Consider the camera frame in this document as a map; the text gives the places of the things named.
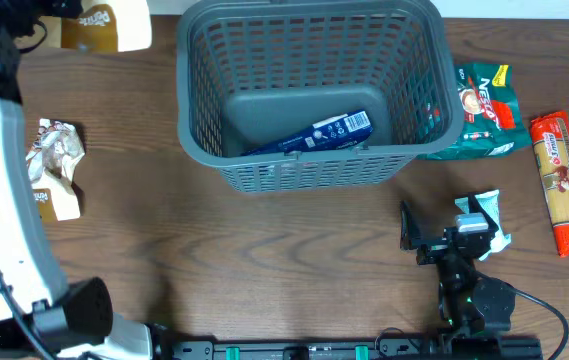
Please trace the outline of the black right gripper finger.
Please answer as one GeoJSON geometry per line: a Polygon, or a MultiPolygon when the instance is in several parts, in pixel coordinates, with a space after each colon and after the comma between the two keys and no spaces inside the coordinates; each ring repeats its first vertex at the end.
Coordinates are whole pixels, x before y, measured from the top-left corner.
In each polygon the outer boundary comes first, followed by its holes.
{"type": "Polygon", "coordinates": [[[400,248],[416,250],[420,246],[421,232],[405,201],[400,202],[401,239],[400,248]]]}
{"type": "Polygon", "coordinates": [[[484,222],[487,224],[487,231],[497,231],[498,225],[494,219],[489,215],[486,209],[480,204],[476,194],[467,196],[468,214],[481,214],[484,217],[484,222]]]}

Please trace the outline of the blue snack box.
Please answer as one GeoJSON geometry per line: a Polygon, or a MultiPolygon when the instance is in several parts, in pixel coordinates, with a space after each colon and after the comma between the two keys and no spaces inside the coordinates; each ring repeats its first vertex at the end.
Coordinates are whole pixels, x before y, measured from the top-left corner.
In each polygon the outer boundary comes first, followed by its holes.
{"type": "Polygon", "coordinates": [[[373,133],[364,110],[337,115],[286,137],[244,153],[244,156],[271,153],[341,150],[358,145],[373,133]]]}

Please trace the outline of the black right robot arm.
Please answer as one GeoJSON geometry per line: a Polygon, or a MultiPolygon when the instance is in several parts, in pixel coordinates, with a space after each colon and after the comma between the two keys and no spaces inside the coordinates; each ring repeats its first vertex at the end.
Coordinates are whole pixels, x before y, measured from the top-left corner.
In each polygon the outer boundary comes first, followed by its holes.
{"type": "Polygon", "coordinates": [[[415,252],[418,265],[437,268],[440,315],[453,330],[469,337],[506,332],[515,295],[474,266],[491,250],[498,225],[476,196],[467,200],[469,211],[456,216],[455,225],[440,236],[423,234],[408,204],[401,202],[400,248],[415,252]]]}

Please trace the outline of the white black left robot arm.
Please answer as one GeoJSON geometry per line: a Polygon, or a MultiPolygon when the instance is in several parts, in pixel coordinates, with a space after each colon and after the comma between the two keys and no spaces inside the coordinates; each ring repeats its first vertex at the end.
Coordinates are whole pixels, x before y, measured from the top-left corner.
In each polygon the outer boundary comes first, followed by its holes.
{"type": "Polygon", "coordinates": [[[117,314],[103,280],[69,283],[27,175],[16,39],[78,1],[0,1],[0,359],[151,359],[152,330],[117,314]]]}

